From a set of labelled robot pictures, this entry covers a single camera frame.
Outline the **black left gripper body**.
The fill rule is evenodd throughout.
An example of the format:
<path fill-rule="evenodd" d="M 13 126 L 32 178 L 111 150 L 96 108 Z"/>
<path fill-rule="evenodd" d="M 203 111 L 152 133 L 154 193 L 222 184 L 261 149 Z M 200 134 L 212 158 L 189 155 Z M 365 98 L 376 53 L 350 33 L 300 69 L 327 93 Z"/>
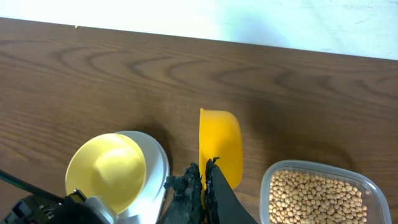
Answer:
<path fill-rule="evenodd" d="M 118 215 L 101 197 L 86 197 L 81 190 L 62 203 L 30 195 L 19 200 L 1 224 L 115 224 Z"/>

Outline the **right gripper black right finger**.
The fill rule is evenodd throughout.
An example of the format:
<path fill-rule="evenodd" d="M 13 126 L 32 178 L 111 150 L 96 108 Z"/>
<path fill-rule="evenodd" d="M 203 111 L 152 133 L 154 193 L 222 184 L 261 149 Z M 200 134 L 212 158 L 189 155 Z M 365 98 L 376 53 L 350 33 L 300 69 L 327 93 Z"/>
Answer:
<path fill-rule="evenodd" d="M 229 186 L 220 167 L 218 157 L 209 159 L 205 171 L 206 219 L 209 224 L 257 224 L 241 205 Z"/>

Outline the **yellow measuring scoop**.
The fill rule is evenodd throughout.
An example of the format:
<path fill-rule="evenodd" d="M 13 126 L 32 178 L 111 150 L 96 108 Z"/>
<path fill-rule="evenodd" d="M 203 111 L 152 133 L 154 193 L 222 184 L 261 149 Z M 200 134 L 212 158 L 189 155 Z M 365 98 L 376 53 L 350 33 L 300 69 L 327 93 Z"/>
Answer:
<path fill-rule="evenodd" d="M 237 118 L 221 110 L 200 110 L 199 168 L 206 222 L 219 223 L 213 166 L 218 166 L 228 186 L 235 189 L 243 176 L 243 140 Z"/>

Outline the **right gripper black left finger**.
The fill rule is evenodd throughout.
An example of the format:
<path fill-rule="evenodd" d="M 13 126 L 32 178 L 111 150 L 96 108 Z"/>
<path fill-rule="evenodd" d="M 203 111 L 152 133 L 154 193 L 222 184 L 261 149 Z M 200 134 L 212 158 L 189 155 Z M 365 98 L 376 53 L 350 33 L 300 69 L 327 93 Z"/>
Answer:
<path fill-rule="evenodd" d="M 164 184 L 166 190 L 173 189 L 173 199 L 156 224 L 201 224 L 204 209 L 201 201 L 201 175 L 199 166 L 191 163 L 184 175 L 168 176 Z"/>

